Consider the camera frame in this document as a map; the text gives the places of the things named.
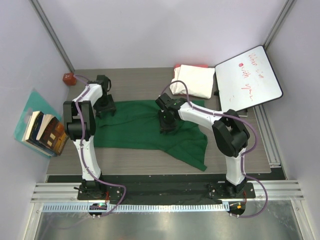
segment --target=metal strip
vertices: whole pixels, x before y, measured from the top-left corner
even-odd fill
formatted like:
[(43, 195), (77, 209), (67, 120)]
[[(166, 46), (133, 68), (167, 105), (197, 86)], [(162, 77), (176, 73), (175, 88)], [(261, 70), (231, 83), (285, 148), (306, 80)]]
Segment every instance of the metal strip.
[(290, 10), (292, 9), (292, 7), (294, 6), (295, 2), (296, 2), (296, 0), (287, 0), (285, 2), (279, 16), (275, 20), (275, 23), (273, 24), (268, 36), (266, 37), (266, 40), (264, 41), (263, 46), (264, 46), (265, 50), (268, 49), (270, 43), (275, 38), (276, 34), (278, 33), (280, 27), (282, 26), (284, 20), (288, 16), (288, 14), (289, 14)]
[(253, 108), (264, 149), (271, 167), (281, 165), (281, 157), (263, 105)]
[(36, 11), (36, 13), (38, 14), (41, 22), (43, 23), (46, 31), (48, 32), (50, 38), (52, 39), (56, 49), (58, 50), (58, 52), (60, 53), (62, 59), (64, 60), (65, 64), (67, 65), (67, 67), (69, 68), (70, 72), (74, 73), (75, 72), (75, 68), (72, 65), (64, 47), (62, 46), (57, 34), (55, 33), (52, 25), (50, 24), (44, 10), (42, 9), (40, 3), (38, 0), (29, 0), (31, 5), (33, 6), (34, 10)]
[(292, 207), (294, 210), (294, 214), (296, 217), (296, 220), (299, 224), (299, 228), (301, 231), (301, 234), (303, 236), (303, 239), (305, 240), (314, 240), (315, 235), (314, 231), (311, 228), (310, 222), (308, 220), (306, 211), (304, 209), (304, 206), (301, 201), (291, 201)]
[[(108, 210), (89, 210), (92, 203), (45, 203), (44, 213), (80, 213), (80, 212), (107, 212)], [(108, 209), (115, 205), (108, 204)], [(119, 205), (114, 213), (164, 213), (164, 212), (222, 212), (229, 211), (229, 203), (210, 205)]]
[(40, 222), (40, 216), (43, 209), (43, 203), (34, 203), (30, 219), (25, 231), (24, 240), (34, 240)]
[[(256, 198), (248, 201), (264, 201), (265, 193), (259, 183), (249, 181), (253, 184)], [(267, 180), (261, 181), (267, 190), (269, 200), (303, 200), (298, 181), (296, 180)], [(81, 202), (77, 200), (80, 183), (37, 183), (31, 198), (32, 203), (72, 203)], [(242, 199), (222, 199), (223, 201), (241, 201)]]

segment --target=shiny floor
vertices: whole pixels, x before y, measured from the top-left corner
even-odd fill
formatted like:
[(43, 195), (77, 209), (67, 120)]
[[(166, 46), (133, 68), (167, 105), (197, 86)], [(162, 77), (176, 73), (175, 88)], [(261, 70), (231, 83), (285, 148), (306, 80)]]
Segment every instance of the shiny floor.
[[(173, 78), (173, 68), (125, 68), (125, 69), (96, 69), (77, 70), (77, 74), (95, 80), (97, 75), (106, 75), (112, 81), (110, 93), (114, 101), (155, 100), (163, 88)], [(70, 88), (67, 100), (73, 100), (84, 89), (78, 82)], [(212, 94), (211, 99), (205, 100), (205, 106), (219, 110), (219, 100)], [(248, 110), (245, 118), (257, 130), (258, 124), (253, 109)], [(224, 155), (218, 150), (213, 133), (200, 127), (208, 136), (205, 153), (207, 166), (205, 172), (198, 170), (160, 150), (96, 148), (96, 158), (104, 175), (154, 175), (154, 174), (224, 174), (227, 172)], [(251, 133), (248, 147), (254, 144), (255, 138)], [(245, 156), (247, 173), (270, 173), (270, 166), (264, 145), (260, 140), (257, 148)], [(81, 165), (75, 146), (69, 140), (59, 157), (53, 157), (47, 170), (48, 175), (80, 175)]]
[[(264, 202), (248, 202), (245, 215)], [(35, 240), (302, 240), (290, 201), (271, 201), (259, 216), (230, 217), (227, 212), (162, 212), (111, 214), (101, 219), (88, 213), (43, 213)]]

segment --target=book cover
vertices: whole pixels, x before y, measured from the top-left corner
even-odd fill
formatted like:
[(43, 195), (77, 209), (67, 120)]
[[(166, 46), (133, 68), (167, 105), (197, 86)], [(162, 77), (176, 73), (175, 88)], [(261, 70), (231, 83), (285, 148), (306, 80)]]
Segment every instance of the book cover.
[(53, 117), (45, 127), (39, 142), (57, 155), (61, 155), (68, 139), (64, 125)]
[(37, 141), (37, 135), (38, 135), (38, 132), (39, 132), (39, 129), (41, 127), (41, 124), (42, 124), (42, 120), (43, 120), (43, 117), (44, 117), (44, 113), (39, 111), (37, 112), (37, 116), (33, 122), (33, 125), (30, 125), (29, 127), (31, 128), (30, 130), (30, 134), (29, 136), (27, 137), (26, 142), (36, 146), (37, 148), (39, 148), (40, 150), (44, 151), (45, 153), (49, 154), (50, 156), (57, 156), (57, 154), (52, 151), (51, 149), (47, 148), (44, 144), (42, 144), (41, 142)]

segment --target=green cloth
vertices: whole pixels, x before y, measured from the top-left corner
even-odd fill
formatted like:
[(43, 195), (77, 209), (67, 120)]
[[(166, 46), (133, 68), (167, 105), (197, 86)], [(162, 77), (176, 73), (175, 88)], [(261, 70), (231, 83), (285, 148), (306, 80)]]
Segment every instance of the green cloth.
[[(203, 100), (194, 103), (205, 105)], [(176, 130), (161, 134), (159, 107), (154, 100), (121, 101), (115, 106), (114, 116), (106, 112), (95, 118), (95, 147), (162, 150), (201, 171), (206, 170), (208, 140), (197, 124), (178, 121)]]

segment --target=whiteboard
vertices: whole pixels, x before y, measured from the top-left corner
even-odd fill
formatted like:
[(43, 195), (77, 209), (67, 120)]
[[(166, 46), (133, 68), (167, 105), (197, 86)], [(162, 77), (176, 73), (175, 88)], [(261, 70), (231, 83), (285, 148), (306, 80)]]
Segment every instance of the whiteboard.
[(240, 111), (283, 96), (263, 46), (215, 67), (221, 110)]

